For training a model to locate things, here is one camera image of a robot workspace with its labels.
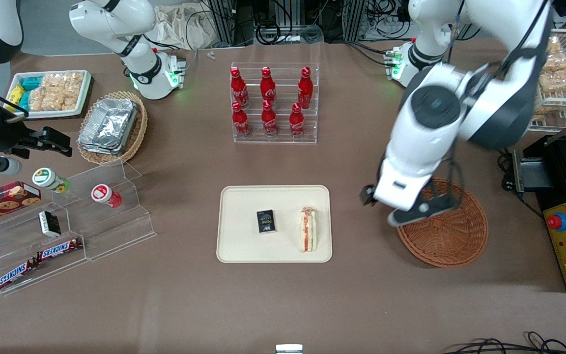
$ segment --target teal package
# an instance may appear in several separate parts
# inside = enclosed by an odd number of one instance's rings
[[[23,78],[21,80],[21,86],[24,90],[33,90],[41,85],[41,81],[43,80],[42,76],[34,76],[33,78]]]

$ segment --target coca-cola bottle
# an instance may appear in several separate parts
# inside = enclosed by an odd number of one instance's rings
[[[301,112],[301,105],[299,103],[294,103],[294,105],[292,105],[292,114],[289,115],[289,131],[294,140],[303,138],[304,122],[305,116],[303,116],[303,113]]]
[[[277,85],[272,79],[270,68],[265,66],[261,68],[261,97],[263,101],[270,101],[272,107],[277,106]]]
[[[250,126],[246,112],[242,110],[242,105],[238,101],[233,102],[233,124],[238,137],[250,136]]]
[[[263,130],[267,137],[276,137],[279,133],[277,128],[277,114],[272,110],[271,101],[263,101],[263,112],[261,112],[261,121],[263,121]]]
[[[248,89],[246,82],[243,81],[240,75],[240,69],[236,66],[231,68],[231,89],[233,90],[233,97],[242,105],[243,108],[248,106]]]
[[[310,107],[311,95],[314,92],[314,83],[311,82],[310,76],[310,67],[303,67],[301,70],[301,81],[298,82],[298,103],[301,104],[303,110]]]

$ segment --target aluminum foil container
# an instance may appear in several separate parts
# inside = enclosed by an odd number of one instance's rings
[[[101,154],[120,154],[137,116],[137,104],[129,99],[101,99],[93,108],[77,143]]]

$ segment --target emergency stop button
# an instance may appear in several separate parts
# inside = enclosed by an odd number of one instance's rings
[[[547,226],[559,232],[566,230],[566,216],[563,213],[548,216]]]

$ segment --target snickers bar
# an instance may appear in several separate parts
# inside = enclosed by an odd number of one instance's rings
[[[76,237],[75,239],[68,240],[65,243],[61,243],[57,246],[50,247],[44,251],[36,253],[36,258],[39,262],[43,262],[46,258],[52,258],[60,256],[63,253],[67,253],[72,249],[79,249],[83,247],[83,239],[81,237]]]
[[[11,271],[7,272],[0,278],[0,290],[3,289],[6,285],[9,285],[12,282],[14,282],[14,280],[19,278],[20,276],[38,267],[39,265],[40,262],[38,261],[38,259],[32,257],[31,260],[27,260],[22,264],[20,264],[15,269],[12,269]]]

